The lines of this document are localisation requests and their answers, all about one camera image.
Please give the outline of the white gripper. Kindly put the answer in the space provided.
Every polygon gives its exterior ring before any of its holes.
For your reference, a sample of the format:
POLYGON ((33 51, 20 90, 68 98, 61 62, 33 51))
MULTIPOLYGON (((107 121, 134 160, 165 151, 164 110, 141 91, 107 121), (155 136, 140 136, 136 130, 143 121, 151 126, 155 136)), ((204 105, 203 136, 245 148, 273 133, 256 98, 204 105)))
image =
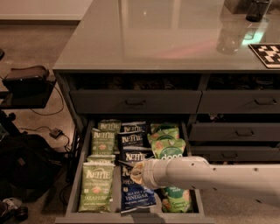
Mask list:
POLYGON ((163 160, 159 159, 135 163, 130 173, 131 179, 150 189, 164 188, 165 182, 162 178, 165 176, 165 168, 162 163, 163 160))

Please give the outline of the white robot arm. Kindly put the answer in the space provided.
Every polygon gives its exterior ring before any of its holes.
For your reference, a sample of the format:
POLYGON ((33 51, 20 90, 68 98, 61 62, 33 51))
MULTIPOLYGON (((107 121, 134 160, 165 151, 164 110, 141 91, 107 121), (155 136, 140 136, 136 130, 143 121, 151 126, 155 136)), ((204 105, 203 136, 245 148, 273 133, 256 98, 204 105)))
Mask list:
POLYGON ((141 186, 159 189, 214 189, 280 206, 280 164, 209 164, 203 157, 147 159, 133 165, 130 177, 141 186))

